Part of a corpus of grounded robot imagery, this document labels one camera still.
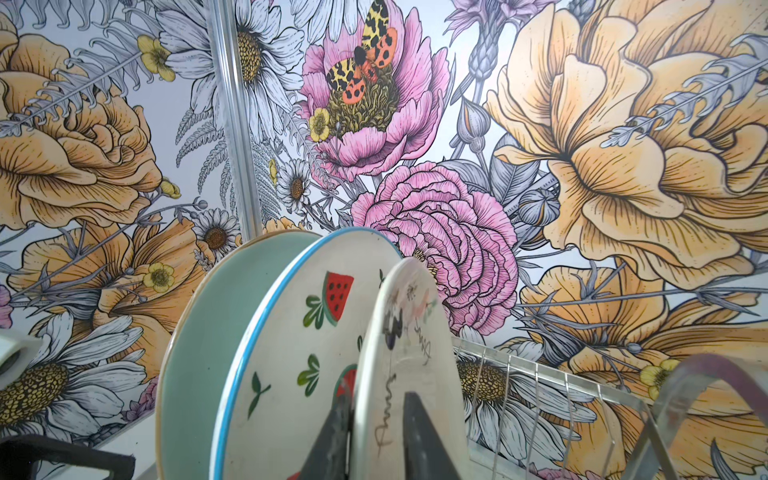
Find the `blue plate rim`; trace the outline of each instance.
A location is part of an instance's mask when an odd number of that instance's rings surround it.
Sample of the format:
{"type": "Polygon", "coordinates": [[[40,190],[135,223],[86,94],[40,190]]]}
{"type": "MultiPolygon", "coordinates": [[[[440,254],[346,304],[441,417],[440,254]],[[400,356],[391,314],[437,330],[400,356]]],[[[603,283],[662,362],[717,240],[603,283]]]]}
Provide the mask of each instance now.
{"type": "Polygon", "coordinates": [[[309,245],[300,254],[301,257],[299,257],[295,262],[293,262],[293,266],[291,266],[290,270],[286,273],[285,276],[283,276],[283,279],[280,281],[280,285],[277,286],[277,288],[275,289],[275,293],[270,297],[269,302],[264,307],[264,310],[259,316],[259,319],[257,320],[255,327],[253,328],[253,332],[250,334],[250,337],[248,337],[248,343],[246,344],[245,350],[243,351],[242,355],[240,355],[239,357],[236,356],[235,359],[233,359],[232,365],[234,366],[235,364],[237,364],[237,369],[235,370],[234,376],[228,375],[227,381],[224,383],[224,389],[222,391],[222,399],[224,398],[224,396],[226,396],[227,402],[226,402],[226,405],[224,406],[223,413],[221,414],[221,416],[220,417],[217,416],[216,424],[214,426],[214,442],[212,444],[213,451],[211,452],[212,455],[211,455],[210,469],[211,469],[211,473],[213,474],[212,475],[213,480],[222,480],[224,454],[227,451],[227,437],[229,437],[229,433],[230,433],[230,424],[232,422],[232,415],[234,411],[235,399],[237,398],[237,392],[240,391],[240,385],[242,385],[243,383],[243,377],[245,376],[245,369],[248,367],[247,360],[250,358],[251,354],[253,354],[253,348],[254,346],[256,346],[256,341],[258,340],[259,335],[261,334],[261,330],[264,328],[266,319],[272,313],[272,309],[275,307],[277,300],[279,300],[280,297],[283,295],[283,291],[286,289],[290,281],[293,280],[293,277],[296,274],[296,272],[304,265],[304,263],[306,263],[306,261],[312,255],[314,255],[317,252],[317,250],[320,249],[320,247],[323,247],[326,243],[346,233],[360,232],[360,231],[374,233],[375,235],[378,235],[379,237],[383,238],[393,249],[395,249],[397,254],[402,258],[402,253],[400,253],[400,250],[398,250],[398,248],[395,247],[394,243],[392,243],[389,240],[389,238],[387,238],[383,233],[379,232],[378,230],[374,230],[368,227],[347,227],[341,230],[336,230],[332,233],[329,233],[328,235],[325,235],[324,237],[319,238],[318,240],[315,241],[315,243],[309,245]]]}

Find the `green leaf illustration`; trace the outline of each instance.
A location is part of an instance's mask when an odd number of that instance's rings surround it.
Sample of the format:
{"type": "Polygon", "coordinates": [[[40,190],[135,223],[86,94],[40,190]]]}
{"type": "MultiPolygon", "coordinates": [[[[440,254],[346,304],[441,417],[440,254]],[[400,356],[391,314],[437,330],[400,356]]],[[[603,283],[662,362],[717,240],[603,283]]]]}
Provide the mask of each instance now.
{"type": "Polygon", "coordinates": [[[248,418],[250,418],[250,414],[253,413],[253,410],[256,408],[256,406],[259,405],[261,394],[272,388],[271,385],[267,385],[266,388],[262,390],[259,374],[256,372],[253,372],[253,378],[250,380],[250,387],[253,389],[253,393],[256,393],[256,396],[253,397],[253,400],[250,401],[250,406],[248,407],[248,418]]]}
{"type": "Polygon", "coordinates": [[[317,359],[317,355],[310,353],[310,356],[306,359],[306,365],[309,367],[307,370],[303,370],[296,378],[296,384],[299,386],[306,385],[304,389],[304,396],[312,395],[317,387],[317,381],[320,376],[320,361],[317,359]]]}
{"type": "Polygon", "coordinates": [[[323,320],[325,319],[325,312],[323,311],[323,305],[320,302],[320,298],[315,295],[309,295],[306,298],[306,305],[310,308],[310,311],[304,316],[304,326],[312,325],[315,323],[315,328],[320,329],[323,326],[323,320]]]}
{"type": "Polygon", "coordinates": [[[310,354],[310,357],[306,360],[306,364],[315,372],[320,370],[320,361],[317,359],[317,355],[314,353],[310,354]]]}

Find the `white plate with watermelon print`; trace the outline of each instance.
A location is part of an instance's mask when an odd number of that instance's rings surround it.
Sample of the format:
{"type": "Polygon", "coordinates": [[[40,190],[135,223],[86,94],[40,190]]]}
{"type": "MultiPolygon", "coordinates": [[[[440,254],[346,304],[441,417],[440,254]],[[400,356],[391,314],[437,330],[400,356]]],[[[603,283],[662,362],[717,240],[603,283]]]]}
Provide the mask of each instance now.
{"type": "Polygon", "coordinates": [[[286,267],[230,367],[210,480],[287,480],[301,470],[342,379],[354,385],[379,288],[400,258],[380,233],[350,227],[286,267]]]}

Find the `floral wallpaper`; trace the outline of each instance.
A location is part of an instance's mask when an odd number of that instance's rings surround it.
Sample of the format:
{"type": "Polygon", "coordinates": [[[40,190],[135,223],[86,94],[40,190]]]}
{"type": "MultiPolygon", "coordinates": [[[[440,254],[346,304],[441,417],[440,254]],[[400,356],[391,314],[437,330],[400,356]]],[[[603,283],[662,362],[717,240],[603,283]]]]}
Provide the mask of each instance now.
{"type": "MultiPolygon", "coordinates": [[[[265,229],[374,228],[455,335],[648,405],[688,356],[766,362],[765,2],[233,1],[265,229]]],[[[185,303],[241,243],[207,12],[0,5],[0,326],[43,339],[0,435],[96,445],[151,412],[185,303]]],[[[480,448],[621,477],[634,410],[457,367],[480,448]]],[[[715,384],[670,452],[766,480],[766,449],[715,384]]]]}

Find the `orange flower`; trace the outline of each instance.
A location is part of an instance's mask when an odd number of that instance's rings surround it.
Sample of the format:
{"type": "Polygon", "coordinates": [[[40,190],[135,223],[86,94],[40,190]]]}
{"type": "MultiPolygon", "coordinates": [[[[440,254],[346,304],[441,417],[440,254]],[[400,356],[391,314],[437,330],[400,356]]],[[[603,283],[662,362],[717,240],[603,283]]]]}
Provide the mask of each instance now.
{"type": "Polygon", "coordinates": [[[278,230],[304,230],[304,226],[299,223],[299,226],[297,227],[288,217],[271,218],[264,222],[262,233],[271,233],[278,230]]]}
{"type": "Polygon", "coordinates": [[[726,92],[700,120],[678,114],[623,147],[601,145],[670,93],[699,91],[684,84],[709,61],[752,53],[729,45],[766,12],[761,0],[608,0],[583,27],[549,5],[520,31],[485,107],[520,144],[495,154],[548,161],[560,182],[560,216],[544,228],[554,247],[618,256],[644,280],[685,289],[753,271],[742,247],[768,251],[764,86],[727,109],[726,92]]]}
{"type": "MultiPolygon", "coordinates": [[[[51,301],[50,295],[57,286],[70,286],[65,290],[67,299],[47,310],[73,312],[75,339],[118,316],[130,315],[132,326],[142,327],[144,334],[124,354],[146,349],[138,363],[146,367],[147,378],[153,378],[160,371],[165,348],[184,307],[205,276],[196,251],[205,260],[214,261],[208,245],[196,240],[192,226],[187,219],[181,223],[174,220],[163,230],[159,226],[137,227],[132,237],[119,233],[107,241],[118,227],[102,228],[89,223],[84,249],[102,242],[103,245],[53,276],[46,288],[48,293],[34,289],[31,292],[45,302],[51,301]]],[[[68,232],[74,245],[80,243],[81,232],[82,229],[68,232]]],[[[27,245],[22,269],[31,273],[9,276],[8,285],[22,290],[35,283],[43,269],[51,273],[62,268],[72,260],[70,247],[65,235],[27,245]]]]}
{"type": "MultiPolygon", "coordinates": [[[[552,293],[552,303],[583,300],[591,298],[591,289],[606,282],[599,290],[601,298],[603,294],[631,296],[663,289],[662,280],[641,280],[626,265],[620,263],[619,267],[623,267],[619,272],[611,268],[593,272],[557,266],[547,271],[536,285],[538,293],[526,287],[520,297],[524,304],[544,303],[552,293]]],[[[755,293],[731,293],[724,299],[741,306],[757,303],[755,293]]],[[[535,307],[527,307],[526,311],[534,318],[537,315],[535,307]]],[[[667,301],[659,295],[552,306],[543,320],[528,321],[541,327],[547,318],[557,317],[559,323],[550,323],[545,331],[531,333],[533,340],[545,344],[544,359],[551,365],[596,382],[629,389],[650,405],[668,373],[688,356],[716,353],[751,361],[765,359],[768,321],[727,323],[737,314],[696,299],[670,311],[667,301]]],[[[586,405],[598,419],[576,424],[575,431],[581,440],[572,444],[570,470],[585,475],[587,470],[595,471],[596,465],[602,466],[611,444],[611,432],[621,432],[623,448],[614,450],[607,476],[618,479],[624,471],[643,422],[633,409],[608,405],[607,410],[597,402],[586,405]]],[[[670,453],[680,476],[717,477],[710,460],[710,445],[716,439],[735,472],[753,475],[755,466],[768,461],[767,436],[768,428],[749,406],[730,387],[715,384],[694,403],[670,453]]]]}
{"type": "MultiPolygon", "coordinates": [[[[67,68],[70,57],[40,35],[17,36],[0,14],[0,118],[25,113],[48,82],[64,80],[55,69],[84,74],[67,68]]],[[[149,205],[139,193],[157,188],[161,173],[142,107],[129,107],[117,88],[96,101],[33,129],[21,126],[18,136],[0,127],[0,225],[64,227],[84,218],[107,227],[133,222],[149,205]]]]}

